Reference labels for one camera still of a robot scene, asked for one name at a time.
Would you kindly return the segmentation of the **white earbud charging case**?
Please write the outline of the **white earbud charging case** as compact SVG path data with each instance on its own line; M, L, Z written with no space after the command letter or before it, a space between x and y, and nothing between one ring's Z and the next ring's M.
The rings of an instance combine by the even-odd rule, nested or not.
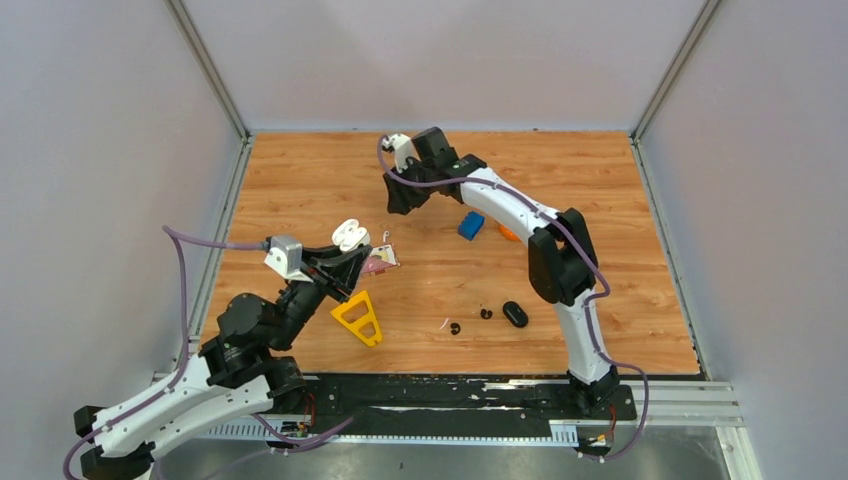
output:
M371 246L371 236L356 218L342 222L332 233L331 240L340 251L347 253L363 246Z

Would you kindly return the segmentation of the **black earbud case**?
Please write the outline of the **black earbud case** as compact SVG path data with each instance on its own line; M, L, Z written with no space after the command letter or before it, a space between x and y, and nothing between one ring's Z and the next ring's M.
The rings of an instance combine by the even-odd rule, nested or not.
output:
M515 328L525 328L529 324L529 317L525 310L515 301L507 301L502 306L502 313L508 322Z

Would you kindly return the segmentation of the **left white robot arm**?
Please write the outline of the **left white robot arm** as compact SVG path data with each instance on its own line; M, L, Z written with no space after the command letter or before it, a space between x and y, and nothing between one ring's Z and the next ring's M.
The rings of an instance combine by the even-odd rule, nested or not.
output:
M174 447L233 418L276 407L298 411L306 386L292 357L277 357L325 298L348 301L373 250L367 242L309 248L280 235L257 244L264 262L285 281L276 300L234 296L218 316L219 333L176 371L108 408L74 414L84 479L136 479Z

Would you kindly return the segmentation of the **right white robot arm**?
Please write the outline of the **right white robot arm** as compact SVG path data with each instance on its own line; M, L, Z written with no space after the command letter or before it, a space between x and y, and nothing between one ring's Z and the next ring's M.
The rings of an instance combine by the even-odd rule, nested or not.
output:
M505 226L527 248L528 277L559 319L568 349L568 373L577 382L571 403L596 417L611 403L605 383L618 375L597 320L598 286L607 288L583 215L558 211L502 179L481 158L461 156L438 127L413 137L384 135L377 142L387 210L407 215L439 193Z

